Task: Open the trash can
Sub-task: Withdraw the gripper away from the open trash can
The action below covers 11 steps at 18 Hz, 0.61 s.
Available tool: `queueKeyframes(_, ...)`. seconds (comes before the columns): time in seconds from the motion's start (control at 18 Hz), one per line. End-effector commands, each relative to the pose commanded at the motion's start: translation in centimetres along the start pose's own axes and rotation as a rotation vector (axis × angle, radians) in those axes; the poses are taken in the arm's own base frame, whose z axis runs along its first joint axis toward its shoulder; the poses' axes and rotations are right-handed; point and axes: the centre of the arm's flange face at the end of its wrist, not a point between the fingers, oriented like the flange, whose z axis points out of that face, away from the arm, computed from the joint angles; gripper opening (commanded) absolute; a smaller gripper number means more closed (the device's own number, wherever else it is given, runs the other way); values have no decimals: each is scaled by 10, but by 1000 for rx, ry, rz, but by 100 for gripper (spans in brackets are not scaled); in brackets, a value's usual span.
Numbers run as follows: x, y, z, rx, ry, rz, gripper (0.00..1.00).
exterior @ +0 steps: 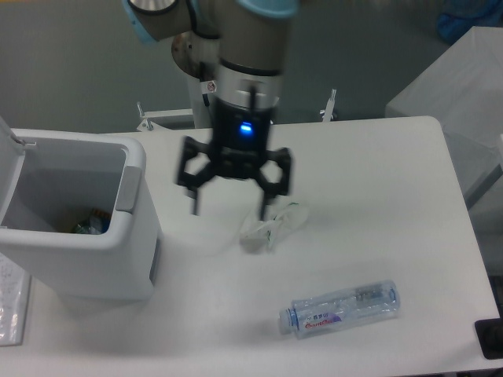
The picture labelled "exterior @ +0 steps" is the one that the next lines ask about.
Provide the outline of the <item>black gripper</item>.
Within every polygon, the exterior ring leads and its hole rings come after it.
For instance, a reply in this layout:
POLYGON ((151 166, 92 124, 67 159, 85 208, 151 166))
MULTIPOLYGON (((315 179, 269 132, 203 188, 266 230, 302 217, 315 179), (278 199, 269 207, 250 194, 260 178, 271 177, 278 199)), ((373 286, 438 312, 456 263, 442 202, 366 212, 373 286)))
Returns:
POLYGON ((249 109, 221 99, 215 101, 209 143, 185 136, 182 140, 175 183, 193 200, 199 214, 199 193, 216 177, 253 179, 262 189, 259 220, 278 197, 291 192, 293 157, 289 148, 267 151, 274 108, 249 109))

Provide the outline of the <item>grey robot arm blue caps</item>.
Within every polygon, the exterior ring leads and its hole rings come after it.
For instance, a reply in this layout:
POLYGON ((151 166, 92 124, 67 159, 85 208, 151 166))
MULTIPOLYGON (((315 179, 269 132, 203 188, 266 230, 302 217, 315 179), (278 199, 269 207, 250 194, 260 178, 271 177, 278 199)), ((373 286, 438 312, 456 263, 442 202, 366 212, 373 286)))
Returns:
POLYGON ((263 191, 259 218, 289 194, 292 155, 267 148, 281 92, 298 1, 125 1, 142 41, 186 32, 218 42, 208 143, 185 137, 176 182, 197 199, 215 177, 254 180, 263 191))

